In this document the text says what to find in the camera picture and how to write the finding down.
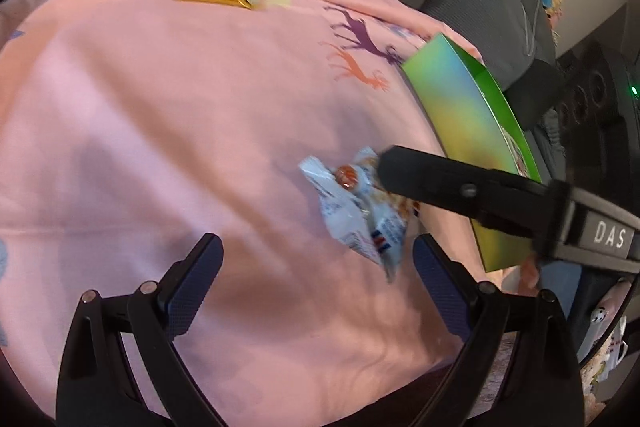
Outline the pink deer print blanket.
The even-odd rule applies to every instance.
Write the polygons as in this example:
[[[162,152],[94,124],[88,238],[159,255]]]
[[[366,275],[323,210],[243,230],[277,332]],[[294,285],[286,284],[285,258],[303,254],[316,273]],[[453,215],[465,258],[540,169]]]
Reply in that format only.
[[[298,164],[437,152],[397,65],[449,28],[398,0],[52,0],[58,32],[1,53],[1,337],[55,407],[83,291],[133,291],[207,232],[224,266],[183,360],[233,426],[320,426],[458,353],[410,260],[329,236]]]

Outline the mauve spotted quilt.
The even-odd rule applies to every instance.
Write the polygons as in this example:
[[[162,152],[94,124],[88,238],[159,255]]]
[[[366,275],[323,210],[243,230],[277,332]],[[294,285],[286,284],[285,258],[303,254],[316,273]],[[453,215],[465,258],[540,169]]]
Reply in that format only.
[[[52,0],[1,2],[1,53],[24,56],[39,53],[58,32],[60,21],[50,7]]]

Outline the green cardboard box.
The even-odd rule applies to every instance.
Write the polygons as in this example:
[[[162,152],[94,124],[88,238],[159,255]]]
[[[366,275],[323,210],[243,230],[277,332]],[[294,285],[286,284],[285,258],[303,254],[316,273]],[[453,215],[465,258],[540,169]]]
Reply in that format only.
[[[447,157],[541,180],[509,103],[475,57],[439,34],[401,70]]]

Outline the small white blue packet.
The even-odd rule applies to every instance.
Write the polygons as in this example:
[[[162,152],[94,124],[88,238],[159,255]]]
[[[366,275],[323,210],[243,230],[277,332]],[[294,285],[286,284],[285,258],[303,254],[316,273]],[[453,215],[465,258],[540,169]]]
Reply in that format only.
[[[407,230],[420,217],[420,205],[386,191],[378,179],[378,154],[370,147],[352,161],[329,168],[314,156],[298,164],[319,195],[320,211],[331,237],[379,265],[395,280]]]

